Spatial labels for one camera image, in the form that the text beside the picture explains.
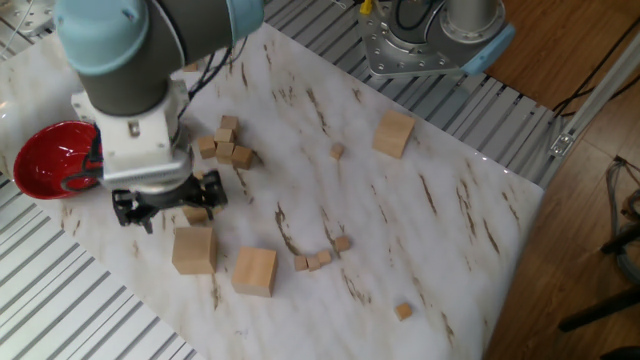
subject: black cable on floor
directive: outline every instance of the black cable on floor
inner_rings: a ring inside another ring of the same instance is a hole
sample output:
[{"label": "black cable on floor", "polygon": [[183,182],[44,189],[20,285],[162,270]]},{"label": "black cable on floor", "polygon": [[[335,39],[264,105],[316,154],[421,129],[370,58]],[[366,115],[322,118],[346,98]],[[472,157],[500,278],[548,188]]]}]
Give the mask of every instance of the black cable on floor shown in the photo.
[{"label": "black cable on floor", "polygon": [[[640,25],[640,17],[637,18],[632,24],[631,26],[629,26],[629,28],[627,28],[627,30],[618,38],[618,40],[613,44],[613,46],[611,47],[611,49],[609,49],[609,51],[607,52],[607,54],[604,56],[604,58],[602,58],[602,60],[600,61],[600,63],[598,63],[598,65],[596,65],[596,67],[593,69],[593,71],[591,71],[591,73],[589,74],[589,76],[587,76],[586,79],[584,79],[584,81],[582,82],[582,84],[580,84],[580,86],[578,87],[578,89],[576,89],[576,91],[573,93],[573,95],[571,95],[570,97],[562,100],[560,103],[558,103],[558,105],[556,105],[553,108],[554,111],[554,118],[557,118],[558,116],[560,116],[560,114],[562,114],[562,112],[569,106],[569,104],[571,104],[571,102],[581,96],[585,96],[587,94],[590,94],[594,88],[591,88],[589,90],[586,90],[584,92],[580,92],[585,86],[587,86],[587,84],[591,81],[591,79],[593,79],[593,77],[598,73],[598,71],[600,71],[600,69],[602,68],[602,66],[604,66],[604,64],[607,62],[607,60],[609,60],[609,58],[611,57],[611,55],[613,55],[613,53],[616,51],[616,49],[620,46],[620,44],[622,44],[622,42],[629,36],[629,34],[631,34],[631,32],[638,26]],[[628,90],[631,86],[633,86],[635,83],[632,81],[631,83],[627,84],[627,86],[625,86],[625,90]]]}]

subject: brown streak on marble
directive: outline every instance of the brown streak on marble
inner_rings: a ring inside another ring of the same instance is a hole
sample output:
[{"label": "brown streak on marble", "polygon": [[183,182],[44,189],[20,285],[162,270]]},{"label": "brown streak on marble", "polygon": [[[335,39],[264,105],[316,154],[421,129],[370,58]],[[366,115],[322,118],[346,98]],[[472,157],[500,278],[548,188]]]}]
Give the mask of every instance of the brown streak on marble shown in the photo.
[{"label": "brown streak on marble", "polygon": [[469,219],[469,227],[471,229],[471,233],[475,238],[477,238],[478,236],[476,235],[476,224],[473,222],[473,219],[471,218],[471,215],[469,215],[469,212],[467,212],[467,219]]},{"label": "brown streak on marble", "polygon": [[242,186],[242,191],[244,192],[244,196],[248,196],[249,192],[247,190],[247,183],[244,182],[242,175],[240,175],[240,171],[238,171],[238,169],[235,167],[233,168],[233,171],[235,171],[236,176],[238,176],[238,179],[240,180],[240,185]]},{"label": "brown streak on marble", "polygon": [[365,302],[369,302],[369,304],[371,304],[371,295],[365,296],[365,294],[358,291],[353,281],[347,277],[347,274],[345,274],[344,269],[340,269],[340,272],[342,273],[342,280],[344,280],[344,283],[347,285],[347,289],[349,290],[349,294],[351,294],[353,300],[360,300],[362,305],[364,305]]},{"label": "brown streak on marble", "polygon": [[284,240],[284,244],[289,249],[293,255],[301,255],[300,251],[293,245],[293,240],[291,236],[284,233],[284,229],[282,229],[282,222],[286,220],[286,215],[282,208],[280,207],[280,202],[278,202],[278,211],[276,211],[276,224],[278,225],[278,230],[280,230],[280,235],[282,235],[282,240]]},{"label": "brown streak on marble", "polygon": [[76,231],[78,231],[79,227],[80,227],[80,220],[78,220],[78,222],[76,223],[76,228],[73,229],[73,234],[71,236],[76,236]]},{"label": "brown streak on marble", "polygon": [[467,186],[466,181],[464,181],[464,180],[460,180],[460,182],[462,183],[462,186],[464,187],[464,192],[465,192],[465,194],[467,195],[467,201],[471,202],[471,201],[469,200],[469,187]]},{"label": "brown streak on marble", "polygon": [[449,340],[449,344],[453,348],[453,338],[456,336],[456,334],[453,333],[453,329],[451,329],[451,326],[449,326],[449,319],[447,319],[447,315],[445,315],[442,311],[440,312],[440,314],[442,314],[442,321],[444,321],[444,326],[447,330],[447,339]]},{"label": "brown streak on marble", "polygon": [[362,100],[360,100],[360,90],[359,89],[351,89],[353,91],[353,96],[356,97],[358,103],[362,104]]},{"label": "brown streak on marble", "polygon": [[313,106],[316,108],[316,113],[318,114],[318,118],[320,119],[320,126],[322,126],[322,131],[327,134],[327,130],[325,127],[327,123],[324,121],[324,114],[320,111],[320,105],[318,104],[318,100],[316,100],[316,96],[313,93],[312,89],[307,89],[307,95],[309,96],[309,100],[313,103]]},{"label": "brown streak on marble", "polygon": [[487,230],[487,235],[489,235],[489,241],[491,241],[491,245],[493,245],[493,248],[496,250],[498,255],[500,255],[500,249],[498,249],[498,244],[496,244],[496,241],[493,238],[493,235],[491,235],[491,231],[489,231],[489,225],[487,225],[487,220],[482,219],[482,221],[484,221],[484,229]]},{"label": "brown streak on marble", "polygon": [[242,82],[244,83],[244,87],[249,88],[249,84],[247,83],[247,76],[244,74],[244,63],[240,65],[240,70],[242,71]]},{"label": "brown streak on marble", "polygon": [[429,188],[427,187],[427,182],[424,180],[424,176],[420,174],[420,180],[422,180],[422,187],[424,188],[425,194],[427,194],[427,199],[429,200],[429,204],[431,205],[431,210],[433,213],[438,216],[438,210],[436,210],[435,205],[433,205],[433,199],[431,198],[431,193],[429,192]]},{"label": "brown streak on marble", "polygon": [[474,184],[476,184],[476,186],[478,186],[478,182],[476,181],[476,175],[473,172],[473,168],[471,168],[471,163],[469,162],[468,159],[464,159],[464,161],[467,163],[467,169],[469,169],[469,174],[471,175],[471,180],[473,181]]},{"label": "brown streak on marble", "polygon": [[211,275],[211,298],[213,299],[213,311],[216,311],[218,305],[222,301],[222,294],[220,293],[220,286],[218,286],[218,282],[216,281],[216,274]]},{"label": "brown streak on marble", "polygon": [[387,221],[387,216],[384,214],[384,211],[382,211],[382,205],[378,204],[378,207],[380,208],[380,213],[382,214],[382,217],[384,218],[384,223],[388,224],[389,222]]},{"label": "brown streak on marble", "polygon": [[133,240],[133,257],[137,259],[139,253],[140,253],[140,247],[138,246],[138,242]]}]

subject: marble table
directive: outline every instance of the marble table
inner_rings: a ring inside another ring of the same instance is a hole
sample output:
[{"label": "marble table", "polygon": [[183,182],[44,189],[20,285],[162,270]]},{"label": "marble table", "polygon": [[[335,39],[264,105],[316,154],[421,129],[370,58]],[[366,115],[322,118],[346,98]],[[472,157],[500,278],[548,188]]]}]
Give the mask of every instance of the marble table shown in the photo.
[{"label": "marble table", "polygon": [[[79,89],[56,36],[0,65],[2,172],[36,131],[74,118]],[[212,223],[214,276],[172,266],[179,210],[148,236],[118,225],[105,189],[38,204],[205,358],[480,359],[543,191],[423,120],[401,160],[372,150],[388,109],[406,113],[270,26],[251,35],[185,116],[194,136],[239,116],[238,142],[258,154],[249,171],[196,161],[220,170],[229,197]],[[295,254],[343,234],[351,250],[294,272]],[[273,298],[234,292],[241,245],[277,250]],[[413,316],[399,322],[403,302]]]}]

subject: wooden cube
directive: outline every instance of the wooden cube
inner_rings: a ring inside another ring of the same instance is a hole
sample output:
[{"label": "wooden cube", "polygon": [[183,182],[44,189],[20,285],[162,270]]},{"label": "wooden cube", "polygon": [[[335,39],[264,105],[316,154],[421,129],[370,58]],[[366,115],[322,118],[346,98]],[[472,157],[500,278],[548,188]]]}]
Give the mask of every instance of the wooden cube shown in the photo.
[{"label": "wooden cube", "polygon": [[177,228],[173,243],[173,266],[182,275],[216,272],[218,238],[212,228]]},{"label": "wooden cube", "polygon": [[307,264],[309,266],[309,271],[316,271],[322,267],[322,264],[320,264],[320,260],[318,259],[318,256],[307,257]]},{"label": "wooden cube", "polygon": [[229,115],[222,116],[220,129],[231,129],[233,130],[233,135],[238,138],[240,135],[240,122],[238,121],[238,117]]},{"label": "wooden cube", "polygon": [[325,266],[331,263],[331,253],[329,250],[322,250],[318,254],[318,261],[320,261],[320,265]]},{"label": "wooden cube", "polygon": [[209,159],[216,156],[216,142],[213,135],[198,138],[198,148],[203,159]]},{"label": "wooden cube", "polygon": [[191,206],[183,206],[182,212],[187,218],[189,225],[196,225],[209,220],[209,215],[205,208],[194,208]]},{"label": "wooden cube", "polygon": [[220,145],[223,142],[234,142],[236,141],[236,137],[233,135],[233,130],[231,129],[218,129],[216,131],[215,136],[216,143]]},{"label": "wooden cube", "polygon": [[344,146],[340,144],[333,144],[333,146],[331,147],[331,157],[336,160],[340,160],[340,157],[342,157],[343,152],[344,152]]},{"label": "wooden cube", "polygon": [[336,251],[347,251],[351,248],[351,244],[349,243],[349,238],[346,236],[341,236],[336,239]]},{"label": "wooden cube", "polygon": [[249,170],[251,161],[253,161],[253,150],[243,146],[236,146],[235,150],[233,150],[231,161],[233,166],[238,169]]},{"label": "wooden cube", "polygon": [[296,267],[296,271],[307,270],[309,264],[307,264],[307,257],[304,255],[298,255],[293,259],[293,263]]},{"label": "wooden cube", "polygon": [[398,320],[400,320],[400,321],[408,318],[409,316],[411,316],[411,314],[413,314],[413,312],[411,311],[411,307],[407,303],[404,303],[402,305],[398,305],[396,307],[396,316],[398,317]]},{"label": "wooden cube", "polygon": [[220,164],[232,164],[231,156],[233,155],[233,150],[235,149],[235,144],[233,143],[219,143],[218,150],[216,152],[216,157],[218,158],[218,162]]},{"label": "wooden cube", "polygon": [[239,294],[271,297],[278,269],[274,250],[240,248],[231,284]]},{"label": "wooden cube", "polygon": [[196,72],[198,71],[198,62],[194,62],[193,64],[189,64],[182,68],[184,72]]},{"label": "wooden cube", "polygon": [[407,145],[416,120],[410,116],[389,110],[382,117],[373,139],[373,148],[400,159]]}]

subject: black cable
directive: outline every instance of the black cable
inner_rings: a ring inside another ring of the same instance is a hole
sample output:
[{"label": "black cable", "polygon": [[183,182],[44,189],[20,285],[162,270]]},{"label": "black cable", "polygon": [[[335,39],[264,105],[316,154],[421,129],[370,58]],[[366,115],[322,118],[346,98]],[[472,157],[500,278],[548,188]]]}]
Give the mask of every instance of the black cable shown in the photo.
[{"label": "black cable", "polygon": [[[625,91],[629,90],[631,87],[633,87],[633,85],[638,83],[639,80],[640,80],[640,75],[636,76],[635,78],[633,78],[633,80],[629,81],[629,83],[627,85],[623,86],[622,88],[620,88],[620,90],[616,91],[613,94],[613,96],[611,96],[611,99],[609,99],[609,101],[611,101],[611,100],[617,98],[618,96],[622,95]],[[593,89],[594,88],[591,88],[591,89],[585,91],[584,93],[580,93],[580,94],[578,94],[577,97],[587,95],[587,94],[591,93],[593,91]],[[564,114],[562,114],[560,116],[573,116],[575,114],[576,114],[576,111],[572,111],[572,112],[569,112],[569,113],[564,113]]]},{"label": "black cable", "polygon": [[402,25],[402,22],[400,22],[400,4],[402,3],[402,1],[405,1],[405,0],[398,0],[398,2],[396,3],[396,23],[398,24],[398,27],[400,29],[405,30],[405,31],[411,31],[411,30],[417,29],[420,26],[420,24],[422,24],[422,22],[427,18],[427,15],[429,15],[429,13],[431,12],[431,8],[433,7],[433,1],[434,0],[428,0],[429,1],[429,7],[424,12],[424,14],[422,14],[422,16],[420,17],[420,20],[418,20],[417,23],[415,23],[415,24],[413,24],[411,26],[404,26],[404,25]]},{"label": "black cable", "polygon": [[622,44],[622,42],[624,41],[624,39],[627,38],[627,36],[629,36],[629,34],[631,34],[631,32],[636,28],[636,26],[638,26],[640,24],[640,17],[638,17],[632,24],[631,26],[629,26],[629,28],[622,34],[622,36],[620,36],[618,38],[618,40],[613,44],[613,46],[611,47],[611,49],[609,49],[609,51],[607,52],[607,54],[604,56],[604,58],[602,58],[602,60],[600,61],[600,63],[593,69],[593,71],[591,71],[591,73],[589,74],[589,76],[587,76],[586,79],[584,79],[584,81],[582,82],[582,84],[580,84],[580,86],[578,87],[578,89],[576,89],[576,91],[573,93],[573,95],[571,95],[570,97],[568,97],[567,99],[561,101],[558,105],[555,106],[554,111],[554,118],[557,118],[560,114],[562,114],[562,112],[569,106],[569,104],[579,98],[580,96],[584,96],[589,94],[591,91],[593,91],[593,89],[589,89],[587,91],[584,92],[584,94],[580,95],[580,90],[582,90],[585,86],[587,86],[587,84],[591,81],[591,79],[593,79],[593,77],[598,73],[598,71],[600,71],[600,69],[602,68],[602,66],[604,66],[604,64],[607,62],[607,60],[609,60],[609,58],[611,57],[611,55],[613,55],[613,53],[616,51],[616,49],[620,46],[620,44]]},{"label": "black cable", "polygon": [[[227,47],[227,51],[224,53],[224,56],[222,57],[222,60],[220,61],[220,63],[218,63],[218,65],[213,69],[213,72],[211,74],[208,74],[209,69],[211,68],[211,64],[213,62],[213,56],[214,56],[214,54],[211,54],[211,57],[209,58],[209,61],[207,62],[207,66],[205,67],[205,71],[202,73],[202,75],[200,76],[198,81],[196,81],[196,83],[193,84],[191,89],[189,89],[189,92],[188,92],[189,101],[193,100],[193,98],[198,94],[198,92],[200,92],[200,90],[202,90],[202,88],[207,86],[211,82],[211,80],[213,80],[213,78],[215,78],[216,75],[218,75],[220,70],[222,70],[222,68],[226,64],[227,60],[229,59],[229,56],[231,55],[232,51],[233,51],[233,46]],[[185,105],[182,108],[182,110],[180,110],[180,113],[178,114],[178,119],[180,119],[182,117],[184,112],[187,110],[188,106],[189,106],[189,104]]]}]

